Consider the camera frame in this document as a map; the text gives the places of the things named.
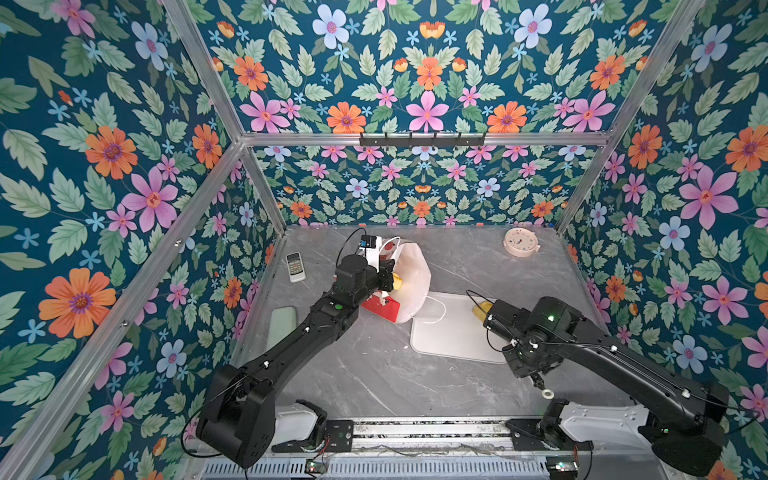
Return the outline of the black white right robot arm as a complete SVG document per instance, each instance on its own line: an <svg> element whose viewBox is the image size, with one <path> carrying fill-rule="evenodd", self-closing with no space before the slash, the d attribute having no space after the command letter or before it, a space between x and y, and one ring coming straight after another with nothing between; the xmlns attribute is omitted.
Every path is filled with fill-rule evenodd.
<svg viewBox="0 0 768 480"><path fill-rule="evenodd" d="M550 403L535 437L556 448L605 442L652 452L690 476L707 476L727 445L721 421L728 390L672 373L606 334L577 309L543 297L534 309L505 301L479 308L483 326L505 342L501 353L517 378L528 378ZM544 375L576 363L634 400L630 407L578 404L557 398Z"/></svg>

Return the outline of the red white paper bag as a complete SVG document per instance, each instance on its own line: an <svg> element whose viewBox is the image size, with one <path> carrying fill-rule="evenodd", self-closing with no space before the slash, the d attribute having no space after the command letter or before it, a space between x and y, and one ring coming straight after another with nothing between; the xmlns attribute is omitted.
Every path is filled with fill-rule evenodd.
<svg viewBox="0 0 768 480"><path fill-rule="evenodd" d="M376 292L362 304L362 308L391 323L405 323L424 305L429 294L431 271L416 242L403 240L400 236L382 238L380 264L389 260L394 262L394 273L402 278L402 288L390 293Z"/></svg>

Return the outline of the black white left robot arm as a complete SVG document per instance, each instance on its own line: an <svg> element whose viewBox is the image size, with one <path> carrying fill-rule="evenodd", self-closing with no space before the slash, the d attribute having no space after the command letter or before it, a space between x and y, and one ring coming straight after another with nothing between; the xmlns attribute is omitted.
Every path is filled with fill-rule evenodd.
<svg viewBox="0 0 768 480"><path fill-rule="evenodd" d="M276 437L276 400L285 385L354 324L374 293L394 290L395 265L393 259L375 267L363 256L344 257L331 288L296 329L256 359L215 371L198 414L197 439L240 467L253 466Z"/></svg>

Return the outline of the yellow fake croissant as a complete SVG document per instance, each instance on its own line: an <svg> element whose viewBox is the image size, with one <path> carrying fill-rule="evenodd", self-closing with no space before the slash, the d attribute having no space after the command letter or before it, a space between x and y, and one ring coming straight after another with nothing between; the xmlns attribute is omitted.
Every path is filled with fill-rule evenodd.
<svg viewBox="0 0 768 480"><path fill-rule="evenodd" d="M478 320L480 320L481 322L484 322L488 317L492 307L493 307L493 303L489 301L476 303L472 307L472 313Z"/></svg>

